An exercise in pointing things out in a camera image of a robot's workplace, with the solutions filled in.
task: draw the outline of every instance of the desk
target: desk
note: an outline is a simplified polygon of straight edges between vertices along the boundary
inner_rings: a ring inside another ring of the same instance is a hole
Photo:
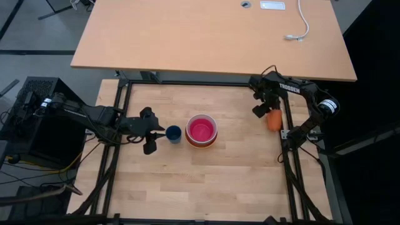
[[[286,10],[249,0],[98,0],[72,60],[74,68],[260,74],[355,81],[330,1],[283,0]]]
[[[112,106],[117,85],[118,80],[103,80],[97,104]],[[137,116],[150,106],[161,126],[174,124],[184,129],[191,116],[207,113],[217,122],[218,137],[207,149],[193,148],[184,139],[173,145],[161,138],[157,140],[158,150],[148,156],[143,154],[142,144],[121,146],[109,217],[121,213],[122,218],[146,219],[290,218],[284,169],[277,162],[281,153],[279,134],[268,131],[264,118],[258,119],[251,112],[257,104],[247,87],[133,84],[127,116]],[[290,106],[295,125],[308,118],[301,96],[291,95]],[[96,143],[87,142],[83,155]],[[318,156],[311,143],[303,147]],[[95,186],[101,156],[99,148],[80,165],[75,185],[84,195],[71,196],[69,213]],[[331,218],[319,164],[302,151],[299,157],[307,193]]]

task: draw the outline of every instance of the pink bowl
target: pink bowl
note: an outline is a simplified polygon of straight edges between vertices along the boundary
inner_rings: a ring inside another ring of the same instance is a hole
[[[189,139],[196,144],[209,144],[217,136],[217,123],[208,115],[193,116],[186,125]]]

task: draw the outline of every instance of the concrete floor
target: concrete floor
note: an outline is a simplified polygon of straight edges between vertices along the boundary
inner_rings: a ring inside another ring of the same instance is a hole
[[[68,0],[50,0],[50,2],[55,9],[69,5]],[[342,32],[349,27],[369,2],[370,0],[332,1]],[[3,26],[16,3],[17,0],[0,1],[0,27]],[[79,4],[77,11],[70,9],[44,20],[37,20],[39,16],[48,13],[51,13],[51,8],[45,0],[25,0],[6,34],[0,40],[0,49],[75,50],[90,12],[86,12],[86,8]],[[18,91],[28,76],[59,77],[87,104],[94,104],[101,80],[114,78],[114,71],[72,69],[69,66],[71,59],[72,56],[0,55],[0,89],[5,88],[14,79],[21,81],[4,97],[0,98],[0,112],[13,105]],[[141,78],[137,71],[126,71],[126,74],[130,79]],[[165,72],[161,74],[161,79],[246,82],[248,77]],[[41,174],[41,172],[25,171],[10,166],[3,166],[1,170],[19,178]],[[69,177],[72,176],[74,176],[74,173],[70,172]],[[13,179],[0,174],[0,182],[12,181]],[[27,180],[28,183],[35,186],[44,182],[58,181],[57,175]],[[0,196],[14,196],[20,185],[24,184],[14,182],[2,185]],[[332,190],[332,187],[329,186],[331,185],[327,185],[328,191]],[[8,218],[9,210],[10,207],[0,207],[1,220]],[[332,211],[334,215],[339,216],[335,206],[332,206]]]

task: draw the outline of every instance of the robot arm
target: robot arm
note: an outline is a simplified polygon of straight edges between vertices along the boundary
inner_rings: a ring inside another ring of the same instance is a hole
[[[123,111],[109,106],[88,106],[66,99],[62,93],[55,93],[46,98],[35,113],[36,116],[64,116],[72,121],[86,126],[93,131],[104,144],[129,144],[140,143],[145,154],[157,150],[155,140],[165,134],[151,133],[151,131],[165,130],[158,124],[158,118],[145,107],[139,117],[126,117]],[[127,142],[121,142],[119,135],[127,135]]]
[[[310,117],[301,125],[291,129],[287,134],[289,148],[297,149],[307,138],[307,134],[316,126],[339,112],[339,103],[326,91],[307,80],[285,78],[277,71],[271,71],[264,76],[252,76],[249,87],[254,91],[254,98],[262,104],[252,109],[261,118],[272,109],[279,109],[279,97],[287,98],[287,91],[303,96],[307,102]]]

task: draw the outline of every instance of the blue cup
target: blue cup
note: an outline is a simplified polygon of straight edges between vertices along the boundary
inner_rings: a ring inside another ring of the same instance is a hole
[[[169,128],[167,128],[165,135],[167,136],[168,140],[173,144],[181,142],[182,131],[179,126],[170,126]]]

